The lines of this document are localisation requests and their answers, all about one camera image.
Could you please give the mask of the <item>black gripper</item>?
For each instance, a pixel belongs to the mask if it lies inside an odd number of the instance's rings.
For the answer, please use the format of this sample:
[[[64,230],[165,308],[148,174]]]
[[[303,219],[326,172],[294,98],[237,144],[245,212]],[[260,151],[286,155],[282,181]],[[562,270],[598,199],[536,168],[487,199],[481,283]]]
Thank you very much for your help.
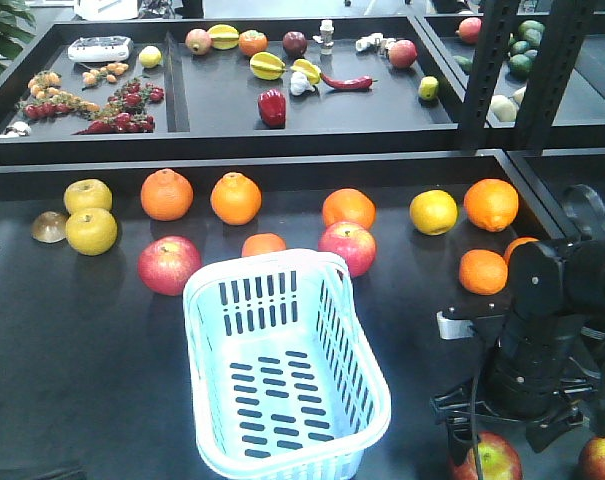
[[[528,391],[522,383],[498,385],[473,377],[431,398],[437,423],[447,429],[449,457],[461,466],[479,442],[480,422],[521,424],[531,449],[540,453],[571,430],[587,424],[583,404],[598,396],[585,378],[562,379],[548,392]]]

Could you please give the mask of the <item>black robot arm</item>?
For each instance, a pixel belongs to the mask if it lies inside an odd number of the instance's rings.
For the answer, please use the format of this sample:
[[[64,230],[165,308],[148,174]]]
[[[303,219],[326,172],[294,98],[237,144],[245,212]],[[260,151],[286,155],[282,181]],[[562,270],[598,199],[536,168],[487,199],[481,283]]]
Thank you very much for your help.
[[[441,339],[485,343],[473,376],[431,400],[456,466],[477,448],[480,420],[524,425],[536,452],[581,425],[605,437],[605,370],[596,384],[565,374],[586,321],[605,317],[605,205],[576,184],[564,191],[562,208],[578,235],[514,249],[509,305],[437,314]]]

